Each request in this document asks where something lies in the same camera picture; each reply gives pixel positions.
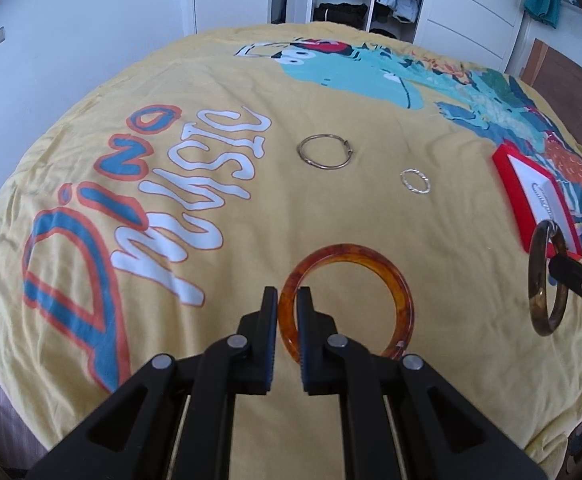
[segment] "orange translucent bangle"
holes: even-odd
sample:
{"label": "orange translucent bangle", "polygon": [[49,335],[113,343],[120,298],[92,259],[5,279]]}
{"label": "orange translucent bangle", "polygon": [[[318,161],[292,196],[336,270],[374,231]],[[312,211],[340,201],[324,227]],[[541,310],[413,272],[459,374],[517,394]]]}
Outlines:
{"label": "orange translucent bangle", "polygon": [[313,269],[334,262],[352,262],[377,274],[389,287],[395,303],[395,330],[382,355],[398,359],[404,353],[413,333],[414,309],[408,285],[401,272],[384,256],[372,249],[355,244],[337,244],[323,247],[303,259],[286,279],[277,306],[277,322],[287,351],[300,361],[295,325],[295,295],[302,280]]}

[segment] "bed sheet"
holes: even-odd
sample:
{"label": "bed sheet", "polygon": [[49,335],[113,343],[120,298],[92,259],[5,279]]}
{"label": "bed sheet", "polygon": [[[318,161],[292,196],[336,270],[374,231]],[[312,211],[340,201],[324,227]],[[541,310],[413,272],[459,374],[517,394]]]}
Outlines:
{"label": "bed sheet", "polygon": [[[314,134],[349,140],[350,164],[305,164]],[[173,43],[76,104],[2,187],[0,384],[50,447],[154,354],[201,352],[309,253],[356,243],[410,286],[408,351],[554,476],[582,420],[582,303],[533,332],[502,143],[556,176],[582,241],[582,148],[512,77],[328,23]],[[408,168],[429,194],[402,185]],[[384,348],[375,275],[335,264],[306,284],[341,332]],[[235,424],[232,478],[342,476],[338,402],[302,393],[279,338],[271,394],[239,398]]]}

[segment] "white wall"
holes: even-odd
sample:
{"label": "white wall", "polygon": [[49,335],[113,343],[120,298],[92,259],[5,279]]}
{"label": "white wall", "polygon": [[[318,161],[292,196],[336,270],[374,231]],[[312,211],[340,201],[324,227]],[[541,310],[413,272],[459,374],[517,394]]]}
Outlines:
{"label": "white wall", "polygon": [[528,15],[522,21],[506,72],[519,76],[537,38],[582,67],[582,9],[562,3],[558,28],[536,22]]}
{"label": "white wall", "polygon": [[0,0],[0,187],[84,95],[192,32],[190,1]]}

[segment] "black folded clothes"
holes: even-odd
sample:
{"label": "black folded clothes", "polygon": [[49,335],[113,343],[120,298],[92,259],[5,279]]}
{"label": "black folded clothes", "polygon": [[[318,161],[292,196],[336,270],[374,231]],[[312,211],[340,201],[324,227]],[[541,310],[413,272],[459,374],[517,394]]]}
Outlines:
{"label": "black folded clothes", "polygon": [[320,4],[313,11],[314,22],[334,22],[355,28],[364,28],[364,17],[368,6],[366,4]]}

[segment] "silver bolt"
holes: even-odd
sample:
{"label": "silver bolt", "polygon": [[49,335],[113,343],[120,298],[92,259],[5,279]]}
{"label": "silver bolt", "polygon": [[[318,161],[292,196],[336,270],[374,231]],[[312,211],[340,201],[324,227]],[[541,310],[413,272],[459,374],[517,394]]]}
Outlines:
{"label": "silver bolt", "polygon": [[232,336],[229,336],[226,343],[231,348],[244,348],[248,343],[248,339],[246,339],[242,334],[233,334]]}
{"label": "silver bolt", "polygon": [[168,368],[170,366],[172,361],[173,359],[171,358],[170,355],[160,354],[156,355],[151,360],[151,365],[153,366],[153,368],[156,368],[157,370],[164,370],[164,368]]}
{"label": "silver bolt", "polygon": [[424,361],[419,355],[408,354],[402,359],[402,364],[408,370],[421,370],[424,366]]}
{"label": "silver bolt", "polygon": [[348,339],[345,335],[331,334],[327,338],[327,343],[334,348],[344,348],[348,344]]}

